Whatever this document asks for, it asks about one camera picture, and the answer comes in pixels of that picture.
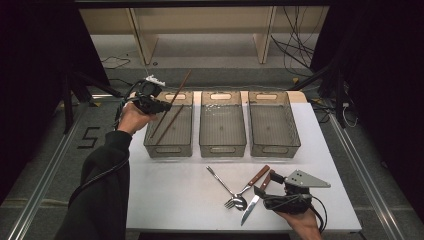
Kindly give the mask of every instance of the chopsticks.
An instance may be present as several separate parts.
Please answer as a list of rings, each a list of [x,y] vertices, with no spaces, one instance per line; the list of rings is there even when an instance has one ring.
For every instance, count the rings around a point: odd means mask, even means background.
[[[162,135],[160,135],[158,141],[156,142],[156,145],[158,145],[160,143],[160,141],[162,140],[163,136],[165,136],[165,133],[168,131],[168,129],[171,127],[172,123],[174,122],[174,120],[178,117],[178,114],[180,114],[181,110],[183,110],[184,108],[184,104],[181,105],[181,107],[178,109],[177,113],[175,113],[174,117],[172,118],[171,122],[168,124],[168,126],[165,128],[165,131],[163,131]]]
[[[190,76],[190,73],[191,73],[191,69],[188,71],[188,73],[187,73],[187,75],[185,76],[185,78],[184,78],[183,82],[181,83],[180,87],[178,88],[177,92],[175,93],[174,97],[172,98],[172,100],[171,100],[171,104],[173,104],[173,103],[174,103],[174,101],[175,101],[175,99],[177,98],[178,94],[180,93],[181,89],[184,87],[185,83],[187,82],[188,76]],[[183,106],[184,106],[184,105],[182,105],[182,106],[181,106],[181,108],[179,109],[178,113],[174,116],[174,118],[172,119],[172,121],[170,122],[170,124],[166,127],[165,132],[168,130],[169,126],[172,124],[172,122],[174,121],[174,119],[178,116],[178,114],[179,114],[179,112],[182,110],[182,107],[183,107]],[[166,112],[163,114],[163,116],[162,116],[162,118],[160,119],[160,121],[159,121],[158,125],[156,126],[155,130],[154,130],[154,131],[153,131],[153,133],[150,135],[150,138],[153,138],[153,137],[155,136],[155,134],[156,134],[157,130],[159,129],[159,126],[162,124],[163,119],[165,118],[166,114],[168,114],[168,111],[166,111]]]

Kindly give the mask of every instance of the white table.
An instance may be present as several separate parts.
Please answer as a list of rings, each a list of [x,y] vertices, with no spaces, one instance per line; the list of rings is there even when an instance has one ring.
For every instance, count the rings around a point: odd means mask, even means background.
[[[242,211],[226,209],[223,205],[229,193],[209,173],[211,166],[227,186],[239,192],[265,165],[282,176],[299,169],[331,184],[331,188],[311,188],[327,209],[326,231],[358,232],[358,218],[346,194],[340,176],[309,103],[292,103],[292,111],[302,146],[292,159],[254,158],[250,156],[249,134],[243,158],[202,158],[199,148],[200,95],[194,97],[193,156],[185,158],[149,157],[143,139],[145,129],[134,135],[130,146],[130,195],[127,228],[138,231],[185,232],[287,232],[287,222],[266,210],[259,200],[243,226]],[[242,92],[246,133],[247,92]],[[264,177],[255,185],[259,186]],[[276,182],[266,189],[268,194],[285,195],[283,185]],[[243,194],[249,203],[253,188]],[[324,217],[321,204],[312,203]]]

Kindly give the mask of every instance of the knife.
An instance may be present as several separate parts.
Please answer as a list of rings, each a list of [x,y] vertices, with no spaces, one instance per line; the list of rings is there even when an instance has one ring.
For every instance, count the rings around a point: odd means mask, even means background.
[[[268,186],[269,182],[271,181],[271,173],[273,173],[274,170],[270,170],[268,175],[266,176],[264,182],[262,183],[260,189],[265,190],[265,188]],[[249,217],[250,213],[252,213],[253,208],[255,208],[256,203],[259,201],[259,196],[255,195],[250,201],[249,206],[247,206],[246,211],[244,211],[243,216],[241,217],[241,226],[243,226],[243,223],[246,222],[247,217]]]

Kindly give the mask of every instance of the wooden handle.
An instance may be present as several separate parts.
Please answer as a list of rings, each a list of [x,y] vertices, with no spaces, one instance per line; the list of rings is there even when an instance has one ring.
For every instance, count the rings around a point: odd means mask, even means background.
[[[268,186],[269,182],[271,181],[271,173],[274,173],[274,172],[275,171],[271,169],[268,175],[266,175],[266,178],[260,187],[261,190],[265,190],[265,188]]]
[[[259,180],[259,178],[261,178],[268,170],[269,170],[269,166],[268,165],[265,165],[261,169],[261,171],[259,171],[258,174],[256,174],[256,176],[254,176],[252,178],[252,180],[250,180],[250,182],[247,185],[253,186],[253,184],[255,184],[255,182],[257,182]]]
[[[191,69],[188,71],[186,77],[184,78],[183,82],[181,83],[180,87],[178,88],[177,92],[175,93],[174,97],[171,100],[171,104],[174,103],[175,99],[177,98],[178,94],[180,93],[181,89],[183,89],[185,82],[187,82],[188,76],[190,76]]]

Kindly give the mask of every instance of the storage container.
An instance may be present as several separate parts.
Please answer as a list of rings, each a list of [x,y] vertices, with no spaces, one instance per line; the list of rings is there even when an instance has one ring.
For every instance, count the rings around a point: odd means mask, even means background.
[[[293,158],[300,147],[287,92],[249,92],[253,157]]]
[[[202,157],[243,157],[246,131],[240,92],[202,92],[199,132]]]
[[[157,99],[171,102],[175,93],[161,92]],[[180,92],[155,131],[165,112],[156,114],[157,121],[148,124],[144,146],[151,158],[190,157],[193,154],[193,92]]]

